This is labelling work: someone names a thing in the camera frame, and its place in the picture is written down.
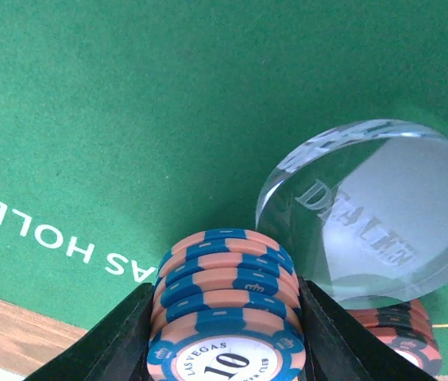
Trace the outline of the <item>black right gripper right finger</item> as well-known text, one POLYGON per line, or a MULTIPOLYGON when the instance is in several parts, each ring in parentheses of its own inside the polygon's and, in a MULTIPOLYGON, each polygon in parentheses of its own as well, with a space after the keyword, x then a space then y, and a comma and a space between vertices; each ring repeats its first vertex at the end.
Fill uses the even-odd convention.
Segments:
POLYGON ((320 287, 298 280, 309 380, 434 378, 383 344, 320 287))

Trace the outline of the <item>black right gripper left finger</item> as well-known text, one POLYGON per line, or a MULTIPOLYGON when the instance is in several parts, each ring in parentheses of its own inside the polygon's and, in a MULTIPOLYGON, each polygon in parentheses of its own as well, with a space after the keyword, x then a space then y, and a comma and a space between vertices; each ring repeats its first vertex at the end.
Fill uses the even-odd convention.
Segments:
POLYGON ((150 380, 153 285, 142 283, 97 325, 26 377, 29 381, 150 380))

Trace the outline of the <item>red poker chip stack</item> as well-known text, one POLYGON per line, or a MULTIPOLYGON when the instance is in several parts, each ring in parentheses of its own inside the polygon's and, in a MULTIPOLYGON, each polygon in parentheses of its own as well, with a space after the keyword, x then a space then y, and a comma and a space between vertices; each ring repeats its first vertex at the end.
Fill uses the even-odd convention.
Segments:
POLYGON ((348 313, 397 354, 432 376, 439 374, 442 355, 420 300, 348 313))

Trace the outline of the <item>blue poker chip stack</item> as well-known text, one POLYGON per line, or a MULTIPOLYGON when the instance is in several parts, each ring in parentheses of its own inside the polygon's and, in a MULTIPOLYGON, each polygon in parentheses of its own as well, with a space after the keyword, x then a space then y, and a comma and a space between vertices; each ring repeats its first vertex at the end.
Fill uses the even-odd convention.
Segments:
POLYGON ((153 292, 147 368, 155 380, 299 380, 306 362, 292 258, 248 229, 174 244, 153 292))

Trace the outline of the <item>clear dealer button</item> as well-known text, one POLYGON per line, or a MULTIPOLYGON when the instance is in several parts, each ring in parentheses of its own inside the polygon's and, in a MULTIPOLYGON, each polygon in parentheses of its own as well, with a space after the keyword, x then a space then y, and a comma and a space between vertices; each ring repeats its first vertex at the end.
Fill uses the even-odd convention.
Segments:
POLYGON ((420 298, 448 283, 448 138, 394 119, 327 130, 275 166, 255 220, 348 310, 420 298))

